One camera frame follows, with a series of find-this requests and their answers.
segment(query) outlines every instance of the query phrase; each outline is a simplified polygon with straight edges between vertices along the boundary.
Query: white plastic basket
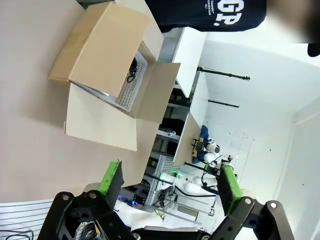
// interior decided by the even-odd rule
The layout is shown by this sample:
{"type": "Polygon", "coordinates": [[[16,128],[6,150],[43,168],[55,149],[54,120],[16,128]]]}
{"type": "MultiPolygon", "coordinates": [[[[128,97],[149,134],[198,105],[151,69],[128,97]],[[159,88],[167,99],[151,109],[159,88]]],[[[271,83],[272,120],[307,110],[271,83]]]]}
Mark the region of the white plastic basket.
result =
{"type": "Polygon", "coordinates": [[[147,64],[148,64],[148,62],[144,59],[144,57],[140,54],[140,52],[136,53],[135,59],[137,62],[137,71],[135,74],[135,78],[130,83],[127,82],[127,79],[124,79],[124,82],[118,97],[109,95],[106,92],[101,92],[79,83],[75,83],[75,84],[81,85],[83,89],[85,89],[87,92],[92,93],[93,95],[100,98],[101,100],[104,100],[114,106],[117,106],[127,112],[130,112],[132,105],[134,103],[134,100],[138,94],[138,91],[141,86],[141,82],[143,80],[143,77],[147,68],[147,64]]]}

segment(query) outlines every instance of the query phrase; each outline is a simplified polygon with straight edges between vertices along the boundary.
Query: hand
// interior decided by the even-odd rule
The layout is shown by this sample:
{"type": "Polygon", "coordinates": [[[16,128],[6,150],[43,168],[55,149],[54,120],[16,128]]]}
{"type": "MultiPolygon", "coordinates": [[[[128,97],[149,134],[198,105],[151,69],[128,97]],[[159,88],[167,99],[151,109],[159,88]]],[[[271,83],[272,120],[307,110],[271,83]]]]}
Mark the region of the hand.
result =
{"type": "Polygon", "coordinates": [[[198,154],[197,150],[193,149],[192,150],[192,157],[197,157],[197,154],[198,154]]]}

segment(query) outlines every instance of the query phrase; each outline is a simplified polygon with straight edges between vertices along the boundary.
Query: open box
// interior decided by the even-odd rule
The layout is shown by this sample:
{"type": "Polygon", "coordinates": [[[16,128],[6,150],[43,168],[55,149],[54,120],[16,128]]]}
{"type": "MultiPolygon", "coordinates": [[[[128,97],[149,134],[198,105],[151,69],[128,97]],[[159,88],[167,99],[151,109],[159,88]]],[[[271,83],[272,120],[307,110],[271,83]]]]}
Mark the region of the open box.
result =
{"type": "MultiPolygon", "coordinates": [[[[70,82],[65,134],[138,151],[143,141],[138,131],[143,129],[137,129],[137,121],[161,123],[180,64],[157,63],[163,37],[154,18],[121,2],[128,1],[95,4],[85,11],[49,79],[70,82]],[[110,105],[90,91],[118,97],[137,52],[147,66],[130,111],[110,105]]],[[[136,3],[140,9],[148,9],[144,0],[136,3]]],[[[153,142],[155,136],[152,131],[144,138],[153,142]]]]}

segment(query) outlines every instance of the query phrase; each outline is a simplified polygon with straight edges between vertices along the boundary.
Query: bolt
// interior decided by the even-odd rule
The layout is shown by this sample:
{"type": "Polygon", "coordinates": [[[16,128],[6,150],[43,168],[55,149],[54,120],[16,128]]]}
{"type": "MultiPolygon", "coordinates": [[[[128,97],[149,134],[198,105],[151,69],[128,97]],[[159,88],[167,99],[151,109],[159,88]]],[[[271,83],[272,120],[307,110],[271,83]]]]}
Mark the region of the bolt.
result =
{"type": "Polygon", "coordinates": [[[244,202],[245,202],[246,204],[250,204],[250,203],[251,203],[251,200],[250,200],[249,198],[246,198],[246,199],[244,200],[244,202]]]}
{"type": "Polygon", "coordinates": [[[135,239],[141,240],[141,237],[138,233],[133,233],[132,235],[134,236],[135,239]]]}
{"type": "Polygon", "coordinates": [[[91,192],[89,194],[90,198],[95,199],[97,197],[97,195],[94,192],[91,192]]]}
{"type": "Polygon", "coordinates": [[[63,195],[62,199],[67,201],[69,199],[69,196],[65,194],[65,195],[63,195]]]}

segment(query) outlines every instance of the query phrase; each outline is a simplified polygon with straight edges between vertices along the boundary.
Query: black t-shirt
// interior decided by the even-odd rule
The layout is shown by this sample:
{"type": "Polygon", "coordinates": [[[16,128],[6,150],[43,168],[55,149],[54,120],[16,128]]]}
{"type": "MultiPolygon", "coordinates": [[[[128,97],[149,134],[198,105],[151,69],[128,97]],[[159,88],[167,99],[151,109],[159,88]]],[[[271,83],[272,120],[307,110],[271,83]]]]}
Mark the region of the black t-shirt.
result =
{"type": "Polygon", "coordinates": [[[259,26],[266,0],[145,0],[163,33],[191,27],[201,32],[240,32],[259,26]]]}

